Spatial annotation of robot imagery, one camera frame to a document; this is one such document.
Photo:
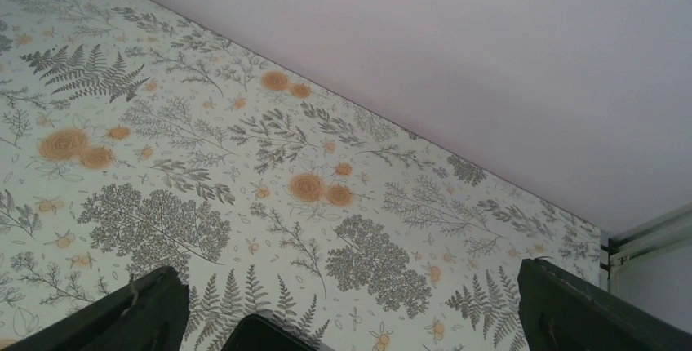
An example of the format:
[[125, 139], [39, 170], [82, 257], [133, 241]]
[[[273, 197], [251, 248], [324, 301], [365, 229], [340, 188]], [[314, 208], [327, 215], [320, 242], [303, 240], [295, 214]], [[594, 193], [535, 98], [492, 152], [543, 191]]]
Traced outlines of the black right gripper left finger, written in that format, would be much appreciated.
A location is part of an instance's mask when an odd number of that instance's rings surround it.
[[13, 350], [179, 350], [190, 309], [189, 286], [170, 266], [78, 310]]

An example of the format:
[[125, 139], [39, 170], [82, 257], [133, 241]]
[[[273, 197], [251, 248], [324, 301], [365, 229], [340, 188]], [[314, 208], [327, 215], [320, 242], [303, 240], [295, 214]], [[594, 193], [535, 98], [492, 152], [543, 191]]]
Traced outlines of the black smartphone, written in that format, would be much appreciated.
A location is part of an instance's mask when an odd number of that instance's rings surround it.
[[316, 349], [268, 318], [259, 314], [249, 314], [238, 322], [220, 350], [315, 351]]

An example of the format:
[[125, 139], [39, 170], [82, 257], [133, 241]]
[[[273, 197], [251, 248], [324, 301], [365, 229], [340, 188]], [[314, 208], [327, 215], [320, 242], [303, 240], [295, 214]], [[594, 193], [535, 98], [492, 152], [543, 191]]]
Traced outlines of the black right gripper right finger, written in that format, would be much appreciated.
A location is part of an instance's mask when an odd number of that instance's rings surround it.
[[524, 259], [519, 317], [531, 350], [690, 350], [691, 334], [542, 259]]

